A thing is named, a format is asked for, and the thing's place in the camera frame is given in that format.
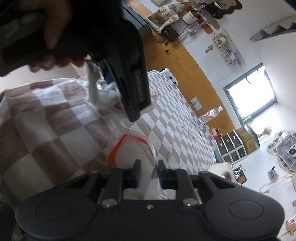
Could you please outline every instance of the metal screw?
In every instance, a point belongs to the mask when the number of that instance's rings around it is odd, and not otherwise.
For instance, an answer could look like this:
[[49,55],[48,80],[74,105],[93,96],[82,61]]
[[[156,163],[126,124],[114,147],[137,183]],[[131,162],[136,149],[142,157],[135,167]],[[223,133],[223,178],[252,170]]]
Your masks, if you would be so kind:
[[153,206],[152,204],[147,204],[147,205],[146,205],[146,208],[147,208],[147,209],[153,209],[154,206]]
[[198,204],[198,201],[196,199],[193,199],[193,198],[186,198],[183,200],[183,204],[188,206],[188,207],[191,207],[191,206],[194,206],[196,204]]
[[105,199],[102,201],[102,204],[106,207],[113,207],[117,204],[116,200],[113,198]]

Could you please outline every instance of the finger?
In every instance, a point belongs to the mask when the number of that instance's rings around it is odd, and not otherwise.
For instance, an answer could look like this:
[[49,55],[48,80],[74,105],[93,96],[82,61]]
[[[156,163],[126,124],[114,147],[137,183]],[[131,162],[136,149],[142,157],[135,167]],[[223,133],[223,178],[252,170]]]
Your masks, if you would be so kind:
[[56,60],[56,65],[58,67],[66,67],[71,63],[71,59],[69,57],[60,57]]
[[41,68],[45,71],[51,70],[55,65],[56,58],[53,54],[46,54],[41,60]]
[[71,63],[80,68],[84,65],[84,58],[71,58]]
[[47,14],[44,39],[49,49],[59,41],[65,27],[71,21],[72,10],[68,0],[20,0],[20,10],[43,9]]
[[34,60],[30,65],[29,69],[31,72],[36,73],[40,70],[40,62],[38,60]]
[[47,21],[44,27],[44,39],[49,49],[53,49],[59,41],[65,27],[71,21],[72,10],[68,1],[57,0],[53,5],[44,6]]

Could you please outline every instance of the electrical outlet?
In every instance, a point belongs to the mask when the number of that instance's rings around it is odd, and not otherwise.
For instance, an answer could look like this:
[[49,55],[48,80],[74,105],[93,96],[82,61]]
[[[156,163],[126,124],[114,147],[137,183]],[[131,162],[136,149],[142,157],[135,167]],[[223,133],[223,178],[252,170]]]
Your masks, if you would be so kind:
[[202,109],[202,105],[200,104],[200,102],[196,97],[191,100],[191,103],[194,105],[196,110]]

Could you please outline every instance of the checkered bed sheet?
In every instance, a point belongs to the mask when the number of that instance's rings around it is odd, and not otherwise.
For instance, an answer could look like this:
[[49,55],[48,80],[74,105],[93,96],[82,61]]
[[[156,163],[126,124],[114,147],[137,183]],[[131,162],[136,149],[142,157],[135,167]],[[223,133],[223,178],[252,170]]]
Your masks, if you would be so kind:
[[144,134],[167,167],[197,174],[215,163],[211,135],[164,74],[148,72],[160,97],[135,123],[89,106],[88,81],[48,80],[0,96],[0,192],[11,207],[85,172],[106,173],[119,124]]

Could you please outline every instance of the fabric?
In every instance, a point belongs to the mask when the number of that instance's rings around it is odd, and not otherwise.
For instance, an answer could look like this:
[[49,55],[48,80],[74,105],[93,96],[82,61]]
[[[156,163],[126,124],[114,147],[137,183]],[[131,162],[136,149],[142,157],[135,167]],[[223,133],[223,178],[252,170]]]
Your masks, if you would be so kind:
[[148,73],[160,98],[135,123],[89,106],[88,81],[59,79],[0,96],[0,192],[11,207],[85,172],[107,173],[116,125],[144,134],[167,167],[197,174],[215,163],[212,138],[164,74]]

